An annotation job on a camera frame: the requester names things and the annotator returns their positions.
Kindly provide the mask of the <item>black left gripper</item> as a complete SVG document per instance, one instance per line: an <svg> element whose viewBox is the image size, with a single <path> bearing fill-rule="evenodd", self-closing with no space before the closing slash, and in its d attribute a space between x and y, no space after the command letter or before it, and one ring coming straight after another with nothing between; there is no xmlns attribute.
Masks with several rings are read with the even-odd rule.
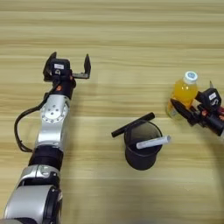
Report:
<svg viewBox="0 0 224 224"><path fill-rule="evenodd" d="M44 81L51 81L51 61L57 56L56 52L53 52L45 63L43 70ZM91 62L89 55L87 54L84 61L84 72L83 73L73 73L73 78L68 80L54 80L52 86L54 88L54 95L64 95L71 98L73 95L74 88L76 87L76 81L74 79L89 79L91 74Z"/></svg>

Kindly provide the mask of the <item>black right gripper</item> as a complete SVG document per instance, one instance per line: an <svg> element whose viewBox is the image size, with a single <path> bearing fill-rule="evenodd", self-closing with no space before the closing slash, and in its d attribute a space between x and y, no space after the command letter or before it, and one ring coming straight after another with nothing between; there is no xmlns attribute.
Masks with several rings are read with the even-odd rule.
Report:
<svg viewBox="0 0 224 224"><path fill-rule="evenodd" d="M199 91L195 99L201 102L203 98L204 94ZM174 99L171 99L171 104L190 125L193 126L198 123L203 128L209 128L218 137L224 133L224 120L220 119L217 112L205 108L202 104L199 104L196 108L192 107L192 112L190 112L185 105Z"/></svg>

